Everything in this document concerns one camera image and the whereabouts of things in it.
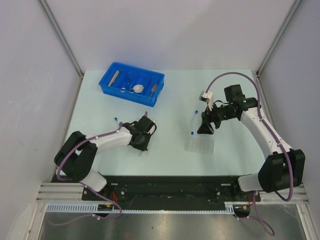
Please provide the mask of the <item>clear plastic test tube rack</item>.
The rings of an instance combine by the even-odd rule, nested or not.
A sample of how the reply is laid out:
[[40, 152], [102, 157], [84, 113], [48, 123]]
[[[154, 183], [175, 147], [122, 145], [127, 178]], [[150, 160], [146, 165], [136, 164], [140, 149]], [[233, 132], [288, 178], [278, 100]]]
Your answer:
[[190, 135], [184, 141], [184, 150], [187, 152], [213, 155], [215, 141], [211, 135], [194, 135], [194, 143], [190, 143]]

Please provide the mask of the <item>white porcelain evaporating dish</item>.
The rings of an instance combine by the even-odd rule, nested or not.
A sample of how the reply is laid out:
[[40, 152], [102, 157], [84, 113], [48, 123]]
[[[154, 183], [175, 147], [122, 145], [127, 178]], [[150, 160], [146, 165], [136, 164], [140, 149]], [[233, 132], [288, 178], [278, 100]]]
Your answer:
[[134, 93], [141, 94], [144, 90], [144, 86], [142, 84], [136, 84], [132, 89]]

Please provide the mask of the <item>bristle test tube brush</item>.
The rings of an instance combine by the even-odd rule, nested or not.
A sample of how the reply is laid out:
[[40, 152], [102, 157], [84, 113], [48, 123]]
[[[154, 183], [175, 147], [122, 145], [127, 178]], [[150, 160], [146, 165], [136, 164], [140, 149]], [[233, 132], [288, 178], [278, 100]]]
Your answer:
[[156, 92], [157, 88], [158, 88], [158, 85], [154, 84], [152, 89], [151, 89], [151, 95], [149, 96], [148, 100], [150, 100], [153, 97], [153, 95]]

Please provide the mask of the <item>metal crucible tongs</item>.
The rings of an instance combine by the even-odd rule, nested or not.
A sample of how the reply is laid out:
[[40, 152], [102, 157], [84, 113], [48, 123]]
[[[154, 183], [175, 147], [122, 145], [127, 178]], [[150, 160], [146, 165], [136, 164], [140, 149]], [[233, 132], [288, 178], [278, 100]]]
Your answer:
[[134, 89], [132, 87], [132, 82], [133, 80], [136, 78], [135, 75], [132, 75], [132, 74], [128, 74], [126, 77], [125, 77], [125, 84], [124, 86], [120, 89], [120, 92], [121, 93], [125, 93], [125, 92], [128, 92], [128, 93], [134, 93]]

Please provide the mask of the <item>wooden test tube clamp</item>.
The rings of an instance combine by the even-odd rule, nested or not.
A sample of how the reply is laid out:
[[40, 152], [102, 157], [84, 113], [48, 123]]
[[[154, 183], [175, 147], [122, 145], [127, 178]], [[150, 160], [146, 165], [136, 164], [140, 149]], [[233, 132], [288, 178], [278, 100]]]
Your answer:
[[110, 80], [110, 82], [109, 82], [109, 84], [108, 84], [109, 87], [111, 87], [112, 84], [115, 82], [115, 80], [116, 80], [116, 78], [118, 77], [119, 73], [120, 73], [119, 70], [117, 70], [117, 71], [114, 73], [114, 75], [112, 76], [112, 78], [111, 78], [111, 80]]

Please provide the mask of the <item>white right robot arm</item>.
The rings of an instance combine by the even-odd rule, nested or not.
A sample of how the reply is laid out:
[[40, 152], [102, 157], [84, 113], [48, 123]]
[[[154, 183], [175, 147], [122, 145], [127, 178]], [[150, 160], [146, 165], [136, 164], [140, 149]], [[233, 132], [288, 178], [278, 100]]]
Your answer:
[[226, 105], [217, 106], [211, 91], [202, 91], [199, 99], [207, 107], [201, 113], [198, 134], [212, 135], [222, 121], [238, 119], [250, 131], [258, 143], [265, 161], [257, 173], [238, 178], [230, 188], [231, 196], [242, 201], [251, 191], [277, 192], [302, 184], [306, 156], [302, 150], [294, 150], [271, 126], [255, 97], [247, 98], [241, 86], [224, 89]]

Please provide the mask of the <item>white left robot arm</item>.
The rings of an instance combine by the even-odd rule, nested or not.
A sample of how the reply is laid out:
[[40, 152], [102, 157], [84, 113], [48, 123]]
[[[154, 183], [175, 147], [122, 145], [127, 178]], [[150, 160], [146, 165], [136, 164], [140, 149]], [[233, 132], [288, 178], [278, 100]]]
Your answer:
[[156, 130], [156, 121], [145, 114], [138, 121], [120, 123], [111, 132], [85, 135], [75, 131], [54, 158], [57, 179], [83, 184], [93, 190], [98, 199], [105, 200], [110, 196], [111, 188], [107, 185], [106, 178], [93, 169], [96, 156], [122, 146], [147, 151], [151, 136]]

